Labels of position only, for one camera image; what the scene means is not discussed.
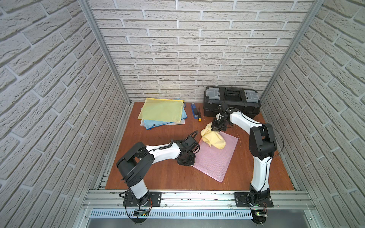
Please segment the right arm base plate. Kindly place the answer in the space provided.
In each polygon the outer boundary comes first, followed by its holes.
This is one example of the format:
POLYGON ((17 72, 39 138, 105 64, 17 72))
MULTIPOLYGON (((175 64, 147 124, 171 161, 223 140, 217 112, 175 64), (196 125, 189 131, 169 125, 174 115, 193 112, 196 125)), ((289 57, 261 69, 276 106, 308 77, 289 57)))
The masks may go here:
POLYGON ((257 208, 267 206, 268 208, 274 207, 273 200, 269 194, 256 194, 253 195, 250 192, 235 192, 234 199, 236 207, 238 208, 257 208))

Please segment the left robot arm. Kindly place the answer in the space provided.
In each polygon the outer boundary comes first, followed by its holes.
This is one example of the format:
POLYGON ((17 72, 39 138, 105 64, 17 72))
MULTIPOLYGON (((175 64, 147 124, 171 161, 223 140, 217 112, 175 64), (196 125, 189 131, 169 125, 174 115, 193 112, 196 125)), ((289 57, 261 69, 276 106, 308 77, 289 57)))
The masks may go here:
POLYGON ((196 154, 200 150, 200 145, 195 139, 197 134, 198 131, 194 131, 184 140, 171 140, 165 145, 148 146, 138 142, 117 161, 116 167, 122 175, 122 180, 138 206, 150 201, 144 177, 153 164, 176 160, 182 166, 194 165, 196 154))

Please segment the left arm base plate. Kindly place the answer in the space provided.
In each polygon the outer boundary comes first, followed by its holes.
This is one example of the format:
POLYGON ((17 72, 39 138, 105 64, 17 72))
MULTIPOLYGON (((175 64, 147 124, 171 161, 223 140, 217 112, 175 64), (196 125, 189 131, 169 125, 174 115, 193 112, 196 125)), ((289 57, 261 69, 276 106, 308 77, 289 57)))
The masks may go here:
POLYGON ((128 191, 124 195, 124 207, 159 207, 161 205, 161 192, 148 192, 145 196, 137 199, 136 196, 128 191))

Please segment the yellow cleaning cloth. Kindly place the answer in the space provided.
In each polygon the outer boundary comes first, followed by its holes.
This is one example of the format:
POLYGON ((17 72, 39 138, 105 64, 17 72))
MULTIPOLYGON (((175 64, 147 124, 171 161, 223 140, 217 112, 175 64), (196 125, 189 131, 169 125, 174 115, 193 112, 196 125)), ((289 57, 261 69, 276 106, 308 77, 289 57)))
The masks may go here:
POLYGON ((210 147, 214 146, 217 149, 223 149, 226 146, 225 139, 219 134, 219 132, 212 129, 213 123, 210 122, 204 129, 201 130, 200 134, 202 140, 207 143, 210 147))

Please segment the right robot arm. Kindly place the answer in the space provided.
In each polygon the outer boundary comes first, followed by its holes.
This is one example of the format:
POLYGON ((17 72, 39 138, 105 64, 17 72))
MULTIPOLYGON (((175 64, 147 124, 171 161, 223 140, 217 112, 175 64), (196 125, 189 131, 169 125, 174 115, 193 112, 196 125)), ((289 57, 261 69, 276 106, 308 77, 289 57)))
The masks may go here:
POLYGON ((218 112, 212 122, 212 130, 226 131, 227 125, 236 125, 249 134, 249 150, 254 157, 254 167, 246 204, 251 207, 273 207, 269 173, 278 146, 272 125, 257 122, 241 110, 226 104, 218 105, 218 112))

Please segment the clear mesh document bag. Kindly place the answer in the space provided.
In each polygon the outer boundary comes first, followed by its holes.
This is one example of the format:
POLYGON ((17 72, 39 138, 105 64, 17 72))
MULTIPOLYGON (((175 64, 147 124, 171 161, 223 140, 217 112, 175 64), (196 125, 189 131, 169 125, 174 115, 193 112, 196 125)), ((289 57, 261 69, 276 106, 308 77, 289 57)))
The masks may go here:
MULTIPOLYGON (((179 123, 167 123, 166 125, 182 125, 182 124, 185 124, 185 120, 181 120, 179 123)), ((141 120, 141 123, 140 123, 141 126, 144 125, 144 121, 141 120)))

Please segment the pink document bag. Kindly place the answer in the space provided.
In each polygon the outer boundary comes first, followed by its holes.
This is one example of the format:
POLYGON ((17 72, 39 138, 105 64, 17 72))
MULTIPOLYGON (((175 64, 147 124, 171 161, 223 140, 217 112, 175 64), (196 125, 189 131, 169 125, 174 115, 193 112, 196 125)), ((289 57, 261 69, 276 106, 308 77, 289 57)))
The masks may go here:
POLYGON ((218 182, 223 181, 239 140, 226 133, 221 133, 221 136, 226 141, 226 146, 223 149, 218 149, 214 146, 210 147, 202 139, 199 141, 200 150, 196 154, 193 165, 194 168, 218 182))

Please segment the yellow document bag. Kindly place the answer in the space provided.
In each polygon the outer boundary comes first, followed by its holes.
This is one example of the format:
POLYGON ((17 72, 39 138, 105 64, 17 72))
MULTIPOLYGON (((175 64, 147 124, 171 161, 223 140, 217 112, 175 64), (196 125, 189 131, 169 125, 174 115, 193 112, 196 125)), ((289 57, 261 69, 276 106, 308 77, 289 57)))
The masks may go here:
POLYGON ((183 106, 182 100, 147 98, 138 119, 179 123, 183 106))

